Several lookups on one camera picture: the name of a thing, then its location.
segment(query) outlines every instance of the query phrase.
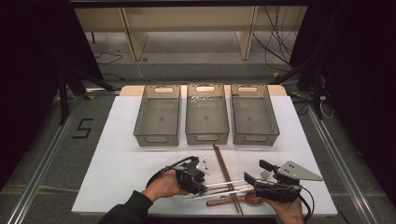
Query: black backdrop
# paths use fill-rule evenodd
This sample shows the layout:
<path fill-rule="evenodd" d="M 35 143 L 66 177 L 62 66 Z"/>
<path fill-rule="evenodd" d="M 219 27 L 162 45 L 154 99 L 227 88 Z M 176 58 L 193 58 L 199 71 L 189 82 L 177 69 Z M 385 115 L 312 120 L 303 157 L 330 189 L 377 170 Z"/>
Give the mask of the black backdrop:
<path fill-rule="evenodd" d="M 396 206 L 396 4 L 359 1 L 327 76 L 337 115 Z"/>
<path fill-rule="evenodd" d="M 62 69 L 75 66 L 102 75 L 72 8 L 2 0 L 0 30 L 1 189 L 30 148 Z"/>

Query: transparent plastic bin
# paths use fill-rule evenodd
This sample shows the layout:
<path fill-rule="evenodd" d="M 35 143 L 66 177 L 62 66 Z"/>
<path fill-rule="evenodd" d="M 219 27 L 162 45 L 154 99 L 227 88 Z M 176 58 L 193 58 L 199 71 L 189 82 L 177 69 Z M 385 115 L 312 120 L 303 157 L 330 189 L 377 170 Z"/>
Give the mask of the transparent plastic bin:
<path fill-rule="evenodd" d="M 272 146 L 279 136 L 266 85 L 232 85 L 232 126 L 235 145 Z"/>
<path fill-rule="evenodd" d="M 224 86 L 190 84 L 187 91 L 187 143 L 226 145 L 229 133 Z"/>
<path fill-rule="evenodd" d="M 178 146 L 180 86 L 146 86 L 134 136 L 141 147 Z"/>

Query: tool handle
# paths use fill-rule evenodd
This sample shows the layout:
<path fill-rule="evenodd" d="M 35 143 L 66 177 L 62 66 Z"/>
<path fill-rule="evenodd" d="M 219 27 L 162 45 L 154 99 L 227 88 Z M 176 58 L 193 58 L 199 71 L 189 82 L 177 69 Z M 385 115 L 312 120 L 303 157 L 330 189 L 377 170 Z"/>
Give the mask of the tool handle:
<path fill-rule="evenodd" d="M 223 199 L 223 200 L 211 200 L 206 202 L 206 206 L 217 206 L 226 203 L 233 203 L 232 199 Z"/>

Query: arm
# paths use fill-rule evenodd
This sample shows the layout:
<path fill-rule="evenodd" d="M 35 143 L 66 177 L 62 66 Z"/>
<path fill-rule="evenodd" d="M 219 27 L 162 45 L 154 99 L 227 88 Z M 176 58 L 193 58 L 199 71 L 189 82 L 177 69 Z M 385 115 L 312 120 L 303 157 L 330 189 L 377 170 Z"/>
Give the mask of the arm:
<path fill-rule="evenodd" d="M 154 180 L 141 193 L 134 190 L 128 202 L 113 207 L 102 217 L 99 224 L 141 223 L 157 199 L 187 194 L 189 193 L 181 189 L 177 183 L 176 171 L 168 171 Z"/>

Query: black sleeve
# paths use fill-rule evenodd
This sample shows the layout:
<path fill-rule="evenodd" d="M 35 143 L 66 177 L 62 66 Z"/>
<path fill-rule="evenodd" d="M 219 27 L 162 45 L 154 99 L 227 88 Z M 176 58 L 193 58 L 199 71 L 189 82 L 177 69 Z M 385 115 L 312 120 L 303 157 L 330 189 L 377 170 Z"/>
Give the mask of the black sleeve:
<path fill-rule="evenodd" d="M 142 223 L 151 206 L 152 201 L 146 195 L 134 190 L 128 202 L 114 206 L 102 217 L 99 224 Z"/>

